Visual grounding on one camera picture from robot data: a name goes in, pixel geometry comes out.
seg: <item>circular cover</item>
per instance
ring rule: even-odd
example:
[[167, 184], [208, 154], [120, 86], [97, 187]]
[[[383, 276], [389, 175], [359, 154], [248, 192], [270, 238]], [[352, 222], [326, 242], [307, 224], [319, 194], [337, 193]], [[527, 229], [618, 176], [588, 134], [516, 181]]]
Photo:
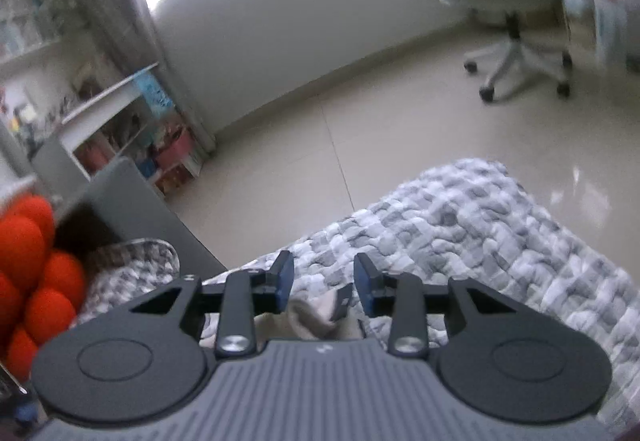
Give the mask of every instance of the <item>circular cover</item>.
[[483, 317], [438, 358], [443, 383], [485, 414], [517, 423], [567, 421], [596, 408], [609, 359], [587, 336], [541, 315]]
[[198, 342], [162, 317], [95, 319], [44, 345], [33, 363], [38, 396], [74, 423], [137, 422], [187, 398], [202, 380]]

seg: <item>tiled floor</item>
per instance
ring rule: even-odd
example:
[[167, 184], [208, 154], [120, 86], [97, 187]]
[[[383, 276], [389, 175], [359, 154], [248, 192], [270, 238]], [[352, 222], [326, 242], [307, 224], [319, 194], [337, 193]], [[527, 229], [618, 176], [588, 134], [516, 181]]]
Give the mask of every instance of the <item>tiled floor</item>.
[[[604, 78], [577, 53], [570, 101], [558, 99], [553, 81], [514, 71], [487, 106], [462, 53], [497, 37], [460, 33], [292, 103], [223, 143], [201, 177], [169, 201], [172, 209], [236, 267], [364, 208], [421, 170], [495, 158], [640, 281], [640, 77]], [[481, 62], [480, 73], [489, 65]]]

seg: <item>chunky knit blanket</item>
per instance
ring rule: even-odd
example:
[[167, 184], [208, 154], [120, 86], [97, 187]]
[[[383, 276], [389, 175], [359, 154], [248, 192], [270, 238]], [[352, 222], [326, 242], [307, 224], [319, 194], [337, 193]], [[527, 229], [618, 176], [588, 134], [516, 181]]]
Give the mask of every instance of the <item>chunky knit blanket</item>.
[[[562, 227], [496, 162], [465, 159], [423, 172], [379, 202], [287, 246], [295, 258], [291, 294], [316, 297], [353, 281], [353, 257], [408, 271], [428, 283], [473, 277], [596, 340], [613, 382], [598, 418], [619, 433], [640, 418], [640, 296], [629, 275]], [[269, 268], [278, 252], [241, 269]], [[207, 283], [223, 281], [226, 273]], [[353, 312], [381, 342], [390, 319]], [[215, 334], [207, 317], [203, 338]], [[433, 345], [447, 342], [429, 316]]]

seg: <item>gray panel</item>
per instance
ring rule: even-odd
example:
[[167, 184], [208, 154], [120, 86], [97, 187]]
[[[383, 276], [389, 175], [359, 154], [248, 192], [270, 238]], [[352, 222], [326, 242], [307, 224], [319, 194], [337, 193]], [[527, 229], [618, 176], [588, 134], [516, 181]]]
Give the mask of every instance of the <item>gray panel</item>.
[[431, 368], [386, 354], [373, 340], [270, 342], [225, 362], [185, 408], [155, 424], [95, 431], [53, 420], [37, 441], [225, 440], [591, 441], [612, 439], [593, 417], [525, 427], [453, 398]]

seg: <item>orange bubble cushion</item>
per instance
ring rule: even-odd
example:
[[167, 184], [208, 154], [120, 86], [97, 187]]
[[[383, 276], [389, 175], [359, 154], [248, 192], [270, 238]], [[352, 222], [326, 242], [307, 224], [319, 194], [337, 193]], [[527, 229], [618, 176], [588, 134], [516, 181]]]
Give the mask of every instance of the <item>orange bubble cushion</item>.
[[6, 367], [17, 379], [29, 379], [31, 363], [38, 352], [38, 346], [21, 325], [15, 328], [6, 354]]
[[0, 271], [23, 294], [37, 286], [45, 257], [46, 246], [36, 223], [21, 215], [0, 219]]
[[78, 311], [84, 302], [86, 291], [82, 264], [72, 254], [54, 249], [44, 264], [40, 287], [50, 287], [60, 291]]
[[22, 316], [24, 297], [7, 275], [0, 271], [0, 344], [8, 339]]
[[21, 215], [30, 218], [40, 228], [45, 246], [53, 246], [56, 224], [53, 220], [53, 208], [44, 197], [27, 195], [12, 204], [6, 215]]
[[24, 328], [37, 345], [48, 342], [66, 331], [76, 310], [60, 291], [47, 287], [38, 289], [24, 309]]

